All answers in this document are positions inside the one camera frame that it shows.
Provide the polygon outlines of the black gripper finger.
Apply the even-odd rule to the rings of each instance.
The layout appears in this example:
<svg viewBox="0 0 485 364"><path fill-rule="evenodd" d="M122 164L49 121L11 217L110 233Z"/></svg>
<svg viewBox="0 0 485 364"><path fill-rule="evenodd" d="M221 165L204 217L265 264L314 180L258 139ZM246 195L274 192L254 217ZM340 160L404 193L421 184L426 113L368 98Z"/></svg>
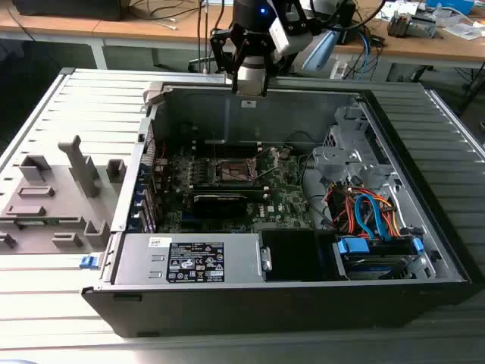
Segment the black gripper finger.
<svg viewBox="0 0 485 364"><path fill-rule="evenodd" d="M210 43L217 65L217 70L225 73L232 80L232 93L238 90L238 72L243 62L241 49L243 47L243 28L229 27L228 29L214 28L211 31ZM232 53L225 52L224 46L230 40L235 47Z"/></svg>
<svg viewBox="0 0 485 364"><path fill-rule="evenodd" d="M270 79L279 74L280 68L282 67L282 57L283 56L277 50L273 50L264 55L264 80L261 88L262 96L267 95Z"/></svg>

